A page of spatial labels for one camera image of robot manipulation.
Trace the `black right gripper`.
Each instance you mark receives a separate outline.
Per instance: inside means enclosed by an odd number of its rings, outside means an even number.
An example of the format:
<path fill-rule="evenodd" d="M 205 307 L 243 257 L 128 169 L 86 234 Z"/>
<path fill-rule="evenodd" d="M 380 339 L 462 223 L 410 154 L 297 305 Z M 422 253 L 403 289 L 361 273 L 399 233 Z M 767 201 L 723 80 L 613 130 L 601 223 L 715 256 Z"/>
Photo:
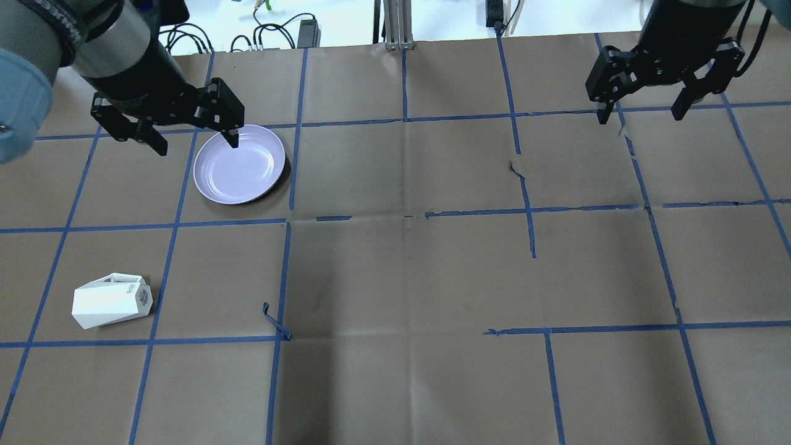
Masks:
<path fill-rule="evenodd" d="M 611 45 L 599 52 L 585 81 L 597 103 L 597 121 L 607 124 L 615 102 L 644 87 L 683 84 L 670 113 L 681 121 L 706 94 L 720 94 L 737 76 L 744 50 L 735 38 L 718 43 L 673 43 L 664 49 L 639 44 L 630 51 Z"/>

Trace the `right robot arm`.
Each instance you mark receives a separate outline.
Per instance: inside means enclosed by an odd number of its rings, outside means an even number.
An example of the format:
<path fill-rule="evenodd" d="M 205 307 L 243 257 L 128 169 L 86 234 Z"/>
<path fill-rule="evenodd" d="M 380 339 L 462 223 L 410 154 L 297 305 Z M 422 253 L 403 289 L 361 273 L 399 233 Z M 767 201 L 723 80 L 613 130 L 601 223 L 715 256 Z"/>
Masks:
<path fill-rule="evenodd" d="M 693 104 L 720 94 L 751 67 L 773 18 L 789 28 L 788 1 L 766 1 L 752 52 L 741 45 L 753 1 L 655 1 L 630 51 L 604 46 L 586 79 L 597 121 L 607 124 L 617 101 L 644 87 L 683 84 L 670 112 L 680 121 Z"/>

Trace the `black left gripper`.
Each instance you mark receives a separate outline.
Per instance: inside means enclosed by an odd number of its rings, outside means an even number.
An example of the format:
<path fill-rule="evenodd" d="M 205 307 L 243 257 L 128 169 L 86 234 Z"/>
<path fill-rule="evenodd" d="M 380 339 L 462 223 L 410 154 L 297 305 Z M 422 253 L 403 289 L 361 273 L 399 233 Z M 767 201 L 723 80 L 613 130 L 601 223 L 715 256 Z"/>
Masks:
<path fill-rule="evenodd" d="M 157 126 L 190 125 L 220 132 L 232 148 L 239 146 L 239 129 L 245 125 L 245 105 L 221 78 L 203 87 L 186 84 L 121 101 L 95 93 L 91 117 L 114 138 L 134 138 L 159 156 L 169 144 Z"/>

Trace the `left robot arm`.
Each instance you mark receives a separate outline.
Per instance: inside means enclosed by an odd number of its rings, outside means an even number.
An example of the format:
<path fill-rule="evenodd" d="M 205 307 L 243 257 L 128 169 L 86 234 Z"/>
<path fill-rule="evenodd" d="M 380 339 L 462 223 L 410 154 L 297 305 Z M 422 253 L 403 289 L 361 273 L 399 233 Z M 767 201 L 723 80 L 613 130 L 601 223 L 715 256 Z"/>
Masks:
<path fill-rule="evenodd" d="M 3 1 L 1 160 L 25 155 L 51 110 L 57 71 L 94 90 L 90 114 L 119 142 L 167 154 L 157 126 L 189 124 L 239 146 L 245 107 L 220 78 L 195 87 L 159 40 L 190 17 L 184 1 Z"/>

